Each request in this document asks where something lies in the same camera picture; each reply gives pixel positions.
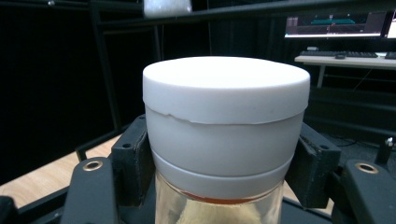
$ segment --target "computer monitor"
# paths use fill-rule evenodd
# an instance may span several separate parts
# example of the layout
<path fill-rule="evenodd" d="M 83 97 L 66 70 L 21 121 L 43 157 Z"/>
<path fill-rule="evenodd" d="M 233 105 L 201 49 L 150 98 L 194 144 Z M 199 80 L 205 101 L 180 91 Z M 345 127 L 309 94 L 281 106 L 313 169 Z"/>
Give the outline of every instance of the computer monitor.
<path fill-rule="evenodd" d="M 380 37 L 387 12 L 288 17 L 285 38 Z"/>
<path fill-rule="evenodd" d="M 389 13 L 386 21 L 384 37 L 387 39 L 396 39 L 396 10 Z"/>

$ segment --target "white object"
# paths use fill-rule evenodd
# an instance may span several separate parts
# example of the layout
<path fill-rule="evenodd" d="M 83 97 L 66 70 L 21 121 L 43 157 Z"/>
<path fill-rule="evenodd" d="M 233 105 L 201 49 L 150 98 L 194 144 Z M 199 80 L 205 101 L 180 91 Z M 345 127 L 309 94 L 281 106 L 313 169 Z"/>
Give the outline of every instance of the white object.
<path fill-rule="evenodd" d="M 319 48 L 318 47 L 308 47 L 308 48 L 306 48 L 306 50 L 317 51 L 317 50 L 319 50 Z"/>
<path fill-rule="evenodd" d="M 148 18 L 181 16 L 192 12 L 191 0 L 144 0 L 143 5 Z"/>
<path fill-rule="evenodd" d="M 286 174 L 309 95 L 309 74 L 265 60 L 196 57 L 143 71 L 157 169 L 179 189 L 239 199 Z"/>

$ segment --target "dark background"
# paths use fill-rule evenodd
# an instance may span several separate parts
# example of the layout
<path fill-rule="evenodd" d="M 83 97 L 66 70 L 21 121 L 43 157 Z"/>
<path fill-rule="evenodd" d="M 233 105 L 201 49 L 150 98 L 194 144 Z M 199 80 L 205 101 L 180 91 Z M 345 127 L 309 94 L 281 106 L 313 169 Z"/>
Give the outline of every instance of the dark background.
<path fill-rule="evenodd" d="M 265 1 L 192 1 L 194 10 Z M 316 85 L 318 68 L 295 63 L 308 46 L 322 50 L 396 51 L 384 39 L 285 39 L 285 17 L 159 27 L 164 60 L 188 56 L 253 57 L 300 66 Z M 144 113 L 141 76 L 156 61 L 152 33 L 107 35 L 122 125 Z M 395 71 L 330 68 L 350 78 L 324 87 L 394 93 Z M 0 5 L 0 184 L 113 131 L 88 9 Z"/>

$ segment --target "screw hole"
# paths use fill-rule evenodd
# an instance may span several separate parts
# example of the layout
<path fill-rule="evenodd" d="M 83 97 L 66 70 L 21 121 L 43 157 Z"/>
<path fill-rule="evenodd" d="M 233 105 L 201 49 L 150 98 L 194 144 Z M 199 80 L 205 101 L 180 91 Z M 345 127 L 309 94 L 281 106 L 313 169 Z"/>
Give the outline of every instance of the screw hole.
<path fill-rule="evenodd" d="M 87 167 L 90 169 L 94 169 L 99 166 L 99 162 L 88 163 Z"/>
<path fill-rule="evenodd" d="M 368 173 L 368 174 L 373 174 L 373 175 L 378 174 L 378 170 L 374 166 L 372 166 L 370 164 L 356 163 L 356 167 L 359 170 L 361 170 L 361 171 L 363 171 L 365 173 Z"/>

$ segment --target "metal bolt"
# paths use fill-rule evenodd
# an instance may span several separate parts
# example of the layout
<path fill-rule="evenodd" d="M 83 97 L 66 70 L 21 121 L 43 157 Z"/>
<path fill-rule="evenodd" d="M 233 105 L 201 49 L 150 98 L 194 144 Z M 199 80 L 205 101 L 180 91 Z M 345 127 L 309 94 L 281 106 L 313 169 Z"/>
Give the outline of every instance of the metal bolt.
<path fill-rule="evenodd" d="M 388 139 L 385 141 L 385 144 L 386 144 L 388 147 L 393 147 L 393 138 L 392 138 L 392 137 L 388 138 Z"/>

